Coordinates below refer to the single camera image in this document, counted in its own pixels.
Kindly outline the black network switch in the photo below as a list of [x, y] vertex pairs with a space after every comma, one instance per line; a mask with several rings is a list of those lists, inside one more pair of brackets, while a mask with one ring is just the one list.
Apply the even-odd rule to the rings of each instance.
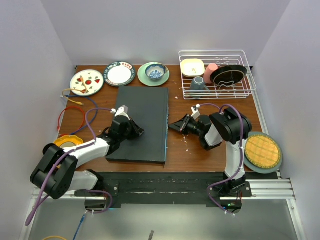
[[133, 140], [125, 140], [108, 155], [109, 162], [165, 164], [167, 156], [169, 90], [166, 87], [121, 86], [116, 107], [128, 107], [128, 115], [144, 130]]

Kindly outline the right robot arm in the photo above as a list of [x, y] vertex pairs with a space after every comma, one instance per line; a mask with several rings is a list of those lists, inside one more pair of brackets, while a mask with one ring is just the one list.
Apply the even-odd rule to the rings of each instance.
[[168, 127], [183, 135], [198, 136], [201, 147], [207, 151], [225, 142], [226, 165], [223, 180], [213, 183], [208, 189], [211, 191], [220, 186], [218, 191], [220, 196], [233, 197], [246, 184], [244, 146], [252, 131], [252, 123], [230, 104], [218, 107], [212, 103], [211, 106], [218, 108], [218, 112], [210, 115], [200, 114], [199, 109], [202, 106], [205, 104], [192, 106], [192, 114], [186, 114]]

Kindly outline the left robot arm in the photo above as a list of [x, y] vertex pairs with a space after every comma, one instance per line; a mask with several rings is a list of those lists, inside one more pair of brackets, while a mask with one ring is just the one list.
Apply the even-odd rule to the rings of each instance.
[[30, 182], [38, 188], [44, 186], [43, 191], [55, 200], [77, 189], [86, 189], [92, 196], [99, 196], [104, 190], [99, 177], [92, 172], [76, 174], [76, 168], [114, 153], [123, 141], [136, 139], [143, 133], [144, 129], [132, 118], [116, 116], [110, 127], [89, 142], [66, 148], [47, 144]]

